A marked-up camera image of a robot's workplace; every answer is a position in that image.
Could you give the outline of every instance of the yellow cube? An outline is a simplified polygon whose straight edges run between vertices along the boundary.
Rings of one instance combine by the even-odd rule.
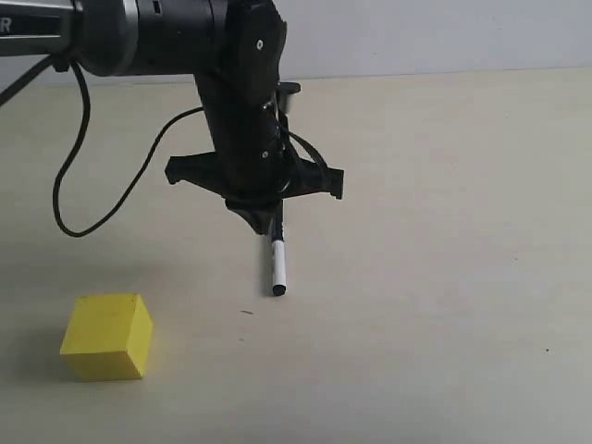
[[[141,379],[153,322],[139,294],[78,299],[60,354],[84,381]]]

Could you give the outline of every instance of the white marker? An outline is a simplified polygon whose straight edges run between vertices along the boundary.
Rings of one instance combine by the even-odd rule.
[[[284,243],[284,203],[279,204],[276,217],[271,223],[271,254],[274,263],[274,296],[286,294],[286,247]]]

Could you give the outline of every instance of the white wall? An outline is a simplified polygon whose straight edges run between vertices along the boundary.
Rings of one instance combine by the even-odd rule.
[[[288,78],[592,65],[589,0],[276,1]],[[0,82],[30,63],[2,61]]]

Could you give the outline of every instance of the black robotic arm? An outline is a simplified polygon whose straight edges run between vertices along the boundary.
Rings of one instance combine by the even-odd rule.
[[[0,56],[56,55],[57,70],[74,59],[98,76],[192,74],[215,151],[171,158],[166,176],[221,195],[258,234],[284,199],[343,191],[343,171],[288,128],[300,86],[279,82],[286,32],[272,0],[0,0]]]

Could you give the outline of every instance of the white table surface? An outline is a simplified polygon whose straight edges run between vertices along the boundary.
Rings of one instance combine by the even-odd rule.
[[[116,200],[190,85],[92,89],[64,185],[86,228]],[[347,170],[345,200],[290,201],[289,295],[267,244],[213,194],[167,185],[211,148],[165,140],[97,235],[56,228],[51,185],[74,88],[0,110],[4,442],[589,443],[592,71],[307,81],[292,127]],[[140,292],[142,382],[73,382],[58,358],[77,298]],[[253,315],[241,311],[251,311]]]

